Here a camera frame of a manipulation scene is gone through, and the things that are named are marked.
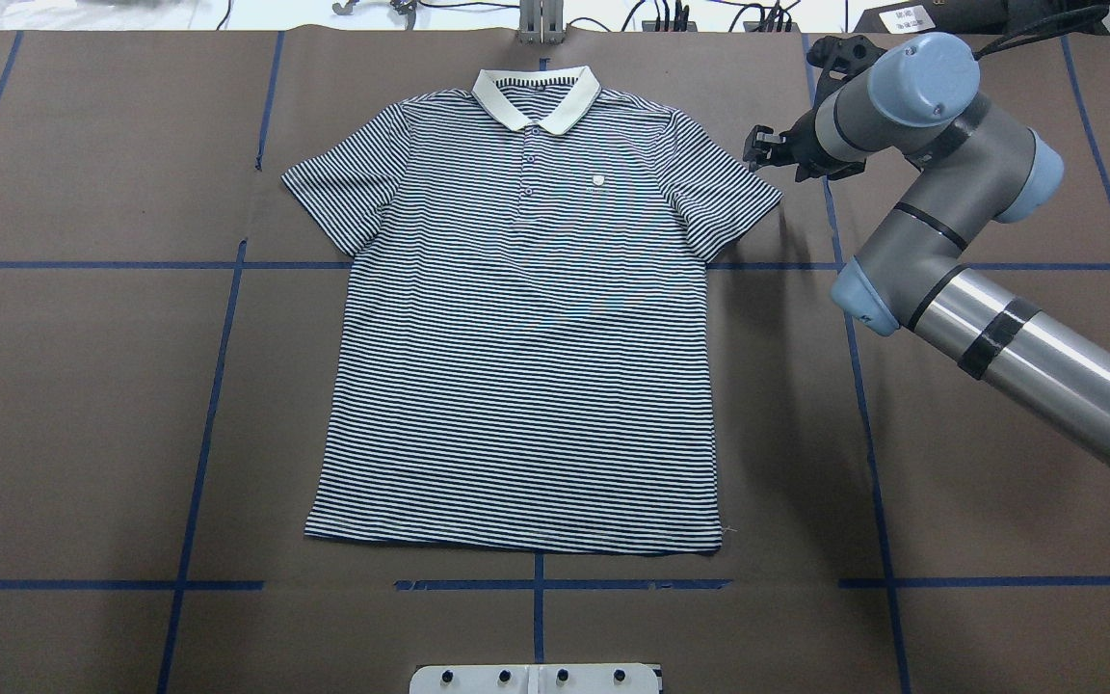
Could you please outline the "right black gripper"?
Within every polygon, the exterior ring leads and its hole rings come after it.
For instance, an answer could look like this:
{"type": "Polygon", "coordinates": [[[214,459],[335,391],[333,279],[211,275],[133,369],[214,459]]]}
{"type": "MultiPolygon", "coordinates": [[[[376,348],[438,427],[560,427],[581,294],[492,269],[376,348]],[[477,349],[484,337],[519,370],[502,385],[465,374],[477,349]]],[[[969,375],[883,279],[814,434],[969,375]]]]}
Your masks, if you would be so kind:
{"type": "Polygon", "coordinates": [[[821,70],[816,79],[813,105],[793,127],[780,132],[783,141],[778,145],[774,128],[763,124],[753,128],[744,153],[749,170],[793,165],[798,183],[811,177],[838,180],[866,171],[867,152],[861,158],[829,153],[816,135],[815,127],[819,115],[827,115],[833,121],[830,97],[880,61],[882,54],[885,50],[865,36],[826,36],[816,40],[806,52],[807,64],[821,70]]]}

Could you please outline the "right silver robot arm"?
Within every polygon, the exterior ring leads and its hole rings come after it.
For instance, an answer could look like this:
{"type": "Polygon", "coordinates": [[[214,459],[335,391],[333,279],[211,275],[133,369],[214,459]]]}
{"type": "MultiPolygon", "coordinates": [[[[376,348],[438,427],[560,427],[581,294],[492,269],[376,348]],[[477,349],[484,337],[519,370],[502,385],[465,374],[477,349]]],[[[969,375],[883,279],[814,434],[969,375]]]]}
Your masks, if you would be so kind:
{"type": "Polygon", "coordinates": [[[981,91],[983,57],[1106,14],[1106,3],[1074,6],[978,49],[942,32],[886,51],[824,37],[806,53],[821,71],[813,105],[787,131],[754,127],[744,158],[840,180],[898,150],[916,180],[845,263],[833,301],[872,333],[919,335],[1110,467],[1110,353],[961,262],[983,227],[1035,214],[1064,175],[1061,155],[981,91]]]}

